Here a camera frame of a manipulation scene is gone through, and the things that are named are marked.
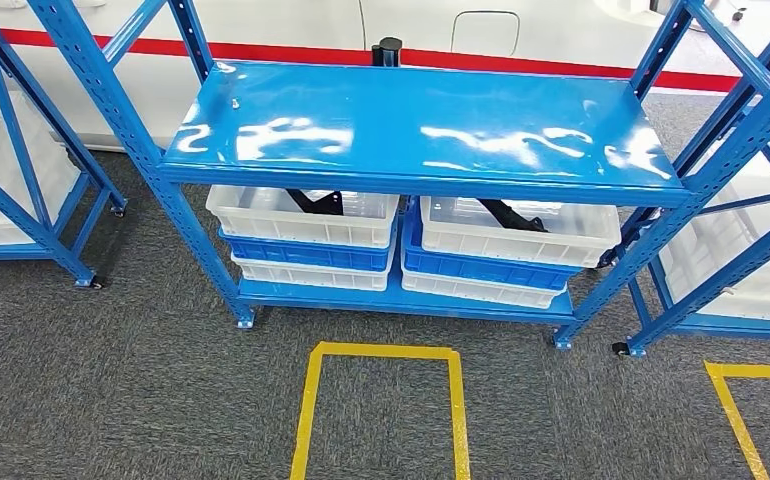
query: stacked crates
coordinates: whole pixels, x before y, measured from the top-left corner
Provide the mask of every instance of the stacked crates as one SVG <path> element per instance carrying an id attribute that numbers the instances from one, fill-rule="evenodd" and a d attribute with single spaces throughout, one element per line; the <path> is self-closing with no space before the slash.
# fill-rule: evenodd
<path id="1" fill-rule="evenodd" d="M 396 261 L 405 290 L 535 308 L 620 241 L 612 206 L 507 202 L 542 233 L 502 228 L 475 199 L 409 197 L 401 222 L 398 195 L 342 199 L 343 215 L 305 213 L 282 189 L 214 185 L 206 208 L 247 280 L 383 291 Z"/>
<path id="2" fill-rule="evenodd" d="M 303 193 L 314 200 L 331 191 Z M 206 208 L 247 280 L 385 290 L 399 195 L 341 193 L 343 215 L 305 213 L 282 189 L 227 185 L 211 188 Z"/>
<path id="3" fill-rule="evenodd" d="M 403 288 L 548 308 L 568 278 L 620 242 L 614 206 L 506 201 L 547 232 L 503 228 L 478 200 L 413 197 L 402 234 Z"/>
<path id="4" fill-rule="evenodd" d="M 770 193 L 770 164 L 759 155 L 710 206 Z M 659 253 L 674 302 L 684 298 L 770 231 L 770 203 L 694 218 Z M 770 320 L 770 261 L 700 310 L 700 313 Z"/>
<path id="5" fill-rule="evenodd" d="M 11 103 L 17 115 L 26 148 L 46 203 L 50 221 L 54 224 L 64 201 L 73 190 L 79 177 L 76 168 L 67 157 L 67 151 L 49 134 L 49 126 L 19 92 L 10 93 Z M 5 121 L 0 112 L 0 188 L 35 216 L 32 199 L 20 171 L 14 147 L 8 136 Z M 0 212 L 0 245 L 33 243 L 19 227 Z"/>

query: white panel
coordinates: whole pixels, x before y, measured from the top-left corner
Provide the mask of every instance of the white panel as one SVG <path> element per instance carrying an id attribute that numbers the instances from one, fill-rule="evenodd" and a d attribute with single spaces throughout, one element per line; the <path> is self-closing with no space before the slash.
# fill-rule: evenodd
<path id="1" fill-rule="evenodd" d="M 450 51 L 510 57 L 519 29 L 520 19 L 512 12 L 462 12 L 453 25 Z"/>
<path id="2" fill-rule="evenodd" d="M 0 0 L 0 8 L 23 8 L 26 0 Z"/>

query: red stripe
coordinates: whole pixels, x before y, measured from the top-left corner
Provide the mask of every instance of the red stripe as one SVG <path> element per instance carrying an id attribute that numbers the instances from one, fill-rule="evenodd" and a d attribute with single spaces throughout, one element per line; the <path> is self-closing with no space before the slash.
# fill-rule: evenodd
<path id="1" fill-rule="evenodd" d="M 2 29 L 8 42 L 15 45 L 52 47 L 54 44 L 46 32 L 33 30 Z M 105 45 L 110 36 L 95 35 L 99 45 Z M 282 47 L 276 45 L 248 45 L 241 43 L 212 42 L 211 54 L 216 58 L 229 60 L 267 60 L 293 63 L 326 63 L 333 65 L 367 65 L 370 53 L 364 50 L 340 50 L 336 48 Z M 150 55 L 187 56 L 181 40 L 139 38 L 132 53 Z M 463 53 L 433 52 L 406 49 L 402 61 L 407 65 L 423 67 L 455 68 L 460 70 L 485 70 L 514 73 L 540 73 L 552 75 L 595 76 L 629 78 L 631 68 L 582 65 L 577 63 L 526 60 L 521 58 L 486 57 Z M 728 92 L 739 80 L 729 75 L 707 73 L 662 72 L 656 86 Z"/>

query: black bracket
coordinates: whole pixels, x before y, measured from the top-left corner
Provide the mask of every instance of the black bracket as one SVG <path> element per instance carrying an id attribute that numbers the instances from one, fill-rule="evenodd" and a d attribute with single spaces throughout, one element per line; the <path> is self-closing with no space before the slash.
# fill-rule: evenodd
<path id="1" fill-rule="evenodd" d="M 334 191 L 318 200 L 311 200 L 302 190 L 288 188 L 285 190 L 294 199 L 294 202 L 305 213 L 319 213 L 321 215 L 343 215 L 344 201 L 341 192 Z"/>
<path id="2" fill-rule="evenodd" d="M 502 200 L 488 200 L 485 198 L 478 198 L 477 200 L 491 212 L 491 215 L 494 215 L 494 218 L 503 228 L 547 233 L 547 229 L 544 228 L 544 222 L 540 218 L 535 217 L 532 220 L 527 220 L 512 210 L 512 207 L 503 203 Z"/>
<path id="3" fill-rule="evenodd" d="M 403 48 L 403 41 L 399 38 L 385 37 L 379 41 L 378 45 L 370 47 L 373 54 L 372 63 L 374 67 L 399 67 L 400 50 Z"/>
<path id="4" fill-rule="evenodd" d="M 379 44 L 371 47 L 372 65 L 374 67 L 399 67 L 400 50 L 403 48 L 403 41 L 399 38 L 385 37 L 379 41 Z M 517 212 L 502 200 L 479 199 L 479 202 L 494 215 L 494 218 L 500 222 L 503 228 L 512 228 L 515 230 L 527 230 L 530 232 L 546 232 L 544 224 L 538 217 L 527 220 L 521 217 Z"/>

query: black metal part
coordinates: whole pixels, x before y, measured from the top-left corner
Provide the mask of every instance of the black metal part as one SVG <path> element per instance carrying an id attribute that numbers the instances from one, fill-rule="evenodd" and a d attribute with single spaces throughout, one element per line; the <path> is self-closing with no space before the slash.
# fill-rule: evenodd
<path id="1" fill-rule="evenodd" d="M 285 190 L 294 199 L 294 202 L 305 213 L 318 213 L 321 215 L 343 215 L 344 200 L 341 192 L 334 191 L 318 200 L 311 200 L 302 190 L 288 188 Z"/>
<path id="2" fill-rule="evenodd" d="M 374 67 L 399 67 L 402 48 L 403 41 L 399 38 L 383 38 L 379 44 L 370 48 L 373 56 L 371 65 Z"/>
<path id="3" fill-rule="evenodd" d="M 94 278 L 91 279 L 91 283 L 88 284 L 87 288 L 88 290 L 102 290 L 108 286 L 108 280 L 105 277 L 100 277 L 99 275 L 94 275 Z"/>
<path id="4" fill-rule="evenodd" d="M 618 356 L 629 355 L 629 345 L 626 342 L 613 343 L 612 352 Z"/>
<path id="5" fill-rule="evenodd" d="M 547 229 L 544 228 L 544 222 L 540 218 L 535 217 L 532 220 L 527 220 L 512 210 L 512 207 L 506 205 L 502 200 L 488 200 L 485 198 L 478 198 L 477 200 L 491 212 L 491 215 L 494 215 L 494 218 L 497 219 L 503 228 L 547 233 Z"/>

